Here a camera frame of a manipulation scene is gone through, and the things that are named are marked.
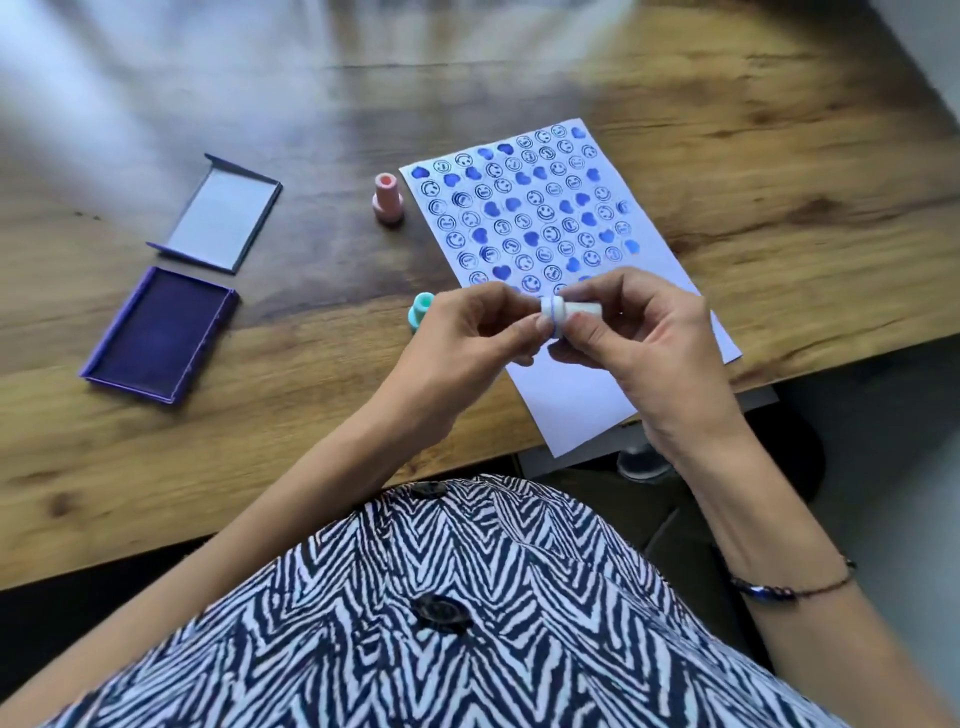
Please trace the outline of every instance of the beaded bracelet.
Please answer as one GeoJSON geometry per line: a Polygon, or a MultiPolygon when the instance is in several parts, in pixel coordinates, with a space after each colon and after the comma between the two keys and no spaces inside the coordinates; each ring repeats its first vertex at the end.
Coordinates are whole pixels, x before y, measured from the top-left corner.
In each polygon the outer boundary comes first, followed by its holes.
{"type": "Polygon", "coordinates": [[[847,565],[847,575],[840,581],[825,587],[820,587],[819,589],[807,589],[798,592],[797,590],[790,589],[790,587],[761,587],[757,584],[751,584],[749,581],[744,581],[739,576],[731,576],[730,581],[739,592],[757,601],[798,601],[799,599],[806,599],[810,596],[834,592],[840,589],[840,587],[850,584],[850,582],[853,581],[853,575],[856,573],[856,563],[846,556],[843,557],[843,560],[847,565]]]}

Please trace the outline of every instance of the purple ink pad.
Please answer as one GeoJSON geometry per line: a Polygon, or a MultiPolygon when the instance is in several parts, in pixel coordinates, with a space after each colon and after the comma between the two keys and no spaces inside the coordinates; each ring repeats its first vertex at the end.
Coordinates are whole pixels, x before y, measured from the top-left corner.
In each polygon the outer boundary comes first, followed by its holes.
{"type": "Polygon", "coordinates": [[[239,301],[232,288],[151,267],[80,376],[176,404],[239,301]]]}

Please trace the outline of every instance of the wooden table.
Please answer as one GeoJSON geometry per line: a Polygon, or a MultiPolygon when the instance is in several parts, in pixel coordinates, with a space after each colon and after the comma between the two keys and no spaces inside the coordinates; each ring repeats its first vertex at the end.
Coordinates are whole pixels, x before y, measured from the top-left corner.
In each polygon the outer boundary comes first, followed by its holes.
{"type": "MultiPolygon", "coordinates": [[[[572,116],[744,351],[737,388],[960,330],[960,136],[868,12],[485,5],[74,0],[0,29],[0,586],[226,524],[456,285],[415,208],[373,221],[373,175],[572,116]],[[285,185],[235,279],[164,263],[235,283],[230,334],[182,410],[93,391],[203,152],[285,185]]],[[[540,442],[504,376],[397,478],[540,442]]]]}

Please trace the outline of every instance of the person's right hand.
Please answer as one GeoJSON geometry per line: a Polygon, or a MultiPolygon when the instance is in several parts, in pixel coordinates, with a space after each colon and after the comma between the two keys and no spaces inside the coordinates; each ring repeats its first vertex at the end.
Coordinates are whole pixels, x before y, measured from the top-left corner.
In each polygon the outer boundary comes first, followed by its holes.
{"type": "Polygon", "coordinates": [[[599,301],[603,319],[570,316],[550,355],[609,371],[664,457],[676,464],[749,432],[703,298],[631,267],[571,285],[563,296],[599,301]]]}

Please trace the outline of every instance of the black button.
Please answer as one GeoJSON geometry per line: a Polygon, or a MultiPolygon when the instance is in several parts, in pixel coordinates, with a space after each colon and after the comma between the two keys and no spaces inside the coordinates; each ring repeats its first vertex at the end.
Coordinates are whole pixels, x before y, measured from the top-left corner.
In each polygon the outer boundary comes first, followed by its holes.
{"type": "Polygon", "coordinates": [[[438,632],[460,634],[473,625],[467,606],[449,596],[421,595],[410,606],[421,626],[432,627],[438,632]]]}
{"type": "Polygon", "coordinates": [[[435,498],[446,495],[446,483],[441,480],[425,480],[410,486],[410,494],[414,497],[435,498]]]}

